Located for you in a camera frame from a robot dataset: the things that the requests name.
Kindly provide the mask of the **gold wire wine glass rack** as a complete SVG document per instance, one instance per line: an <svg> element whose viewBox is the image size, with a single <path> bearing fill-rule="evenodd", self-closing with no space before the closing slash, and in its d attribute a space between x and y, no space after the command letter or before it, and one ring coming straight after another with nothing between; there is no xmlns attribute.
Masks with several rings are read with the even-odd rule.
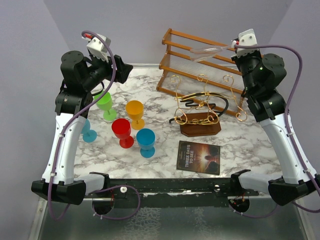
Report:
<svg viewBox="0 0 320 240"><path fill-rule="evenodd" d="M238 103L237 97L233 91L235 79L227 74L222 77L223 81L230 84L231 95L212 92L203 87L203 91L190 93L188 95L179 95L179 86L182 78L178 75L172 75L170 81L176 83L174 101L177 108L174 117L168 122L176 123L180 126L180 132L187 137L201 137L216 135L221 131L220 118L227 113L229 101L233 100L237 111L235 118L239 122L245 122L248 119L248 113ZM224 101L225 106L218 110L215 103L210 103L211 98L219 98Z"/></svg>

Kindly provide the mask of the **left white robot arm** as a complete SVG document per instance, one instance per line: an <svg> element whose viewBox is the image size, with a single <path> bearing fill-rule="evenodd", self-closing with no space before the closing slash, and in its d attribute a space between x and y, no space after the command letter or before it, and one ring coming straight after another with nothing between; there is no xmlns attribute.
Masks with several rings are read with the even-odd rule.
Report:
<svg viewBox="0 0 320 240"><path fill-rule="evenodd" d="M103 80L111 80L115 67L115 81L124 83L128 75L121 76L126 67L119 55L101 60L92 53L85 57L72 50L61 57L60 70L63 81L55 99L56 126L48 164L40 180L31 184L31 191L45 200L79 205L91 193L106 197L111 186L104 180L95 183L93 175L86 180L74 178L74 162L79 137L93 102L91 91Z"/></svg>

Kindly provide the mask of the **green plastic wine glass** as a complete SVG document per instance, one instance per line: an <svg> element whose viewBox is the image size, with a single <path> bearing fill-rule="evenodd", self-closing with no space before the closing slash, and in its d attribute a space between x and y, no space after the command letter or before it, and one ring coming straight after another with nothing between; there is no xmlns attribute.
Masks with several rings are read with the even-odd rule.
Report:
<svg viewBox="0 0 320 240"><path fill-rule="evenodd" d="M117 117L117 112L112 108L113 100L111 94L107 92L97 103L97 107L103 111L103 118L106 121L113 121Z"/></svg>

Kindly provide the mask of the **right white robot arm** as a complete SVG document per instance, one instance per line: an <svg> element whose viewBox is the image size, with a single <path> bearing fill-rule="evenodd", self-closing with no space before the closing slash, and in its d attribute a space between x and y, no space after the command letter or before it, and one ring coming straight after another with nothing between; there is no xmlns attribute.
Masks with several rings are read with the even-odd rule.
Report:
<svg viewBox="0 0 320 240"><path fill-rule="evenodd" d="M230 191L240 196L255 190L271 196L280 206L320 190L320 176L312 167L294 133L289 115L290 100L276 88L287 75L284 60L273 53L261 55L263 46L235 45L235 61L242 74L245 97L255 120L266 132L279 160L282 176L245 169L230 177Z"/></svg>

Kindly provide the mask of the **clear wine glass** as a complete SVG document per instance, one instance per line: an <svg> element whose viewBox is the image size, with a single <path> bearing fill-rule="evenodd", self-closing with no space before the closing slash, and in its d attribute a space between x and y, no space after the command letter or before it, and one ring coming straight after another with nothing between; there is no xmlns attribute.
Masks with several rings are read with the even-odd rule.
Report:
<svg viewBox="0 0 320 240"><path fill-rule="evenodd" d="M222 51L230 49L231 45L218 46L213 45L210 47L192 48L190 52L190 60L194 62L204 61L208 58L212 58L220 54Z"/></svg>

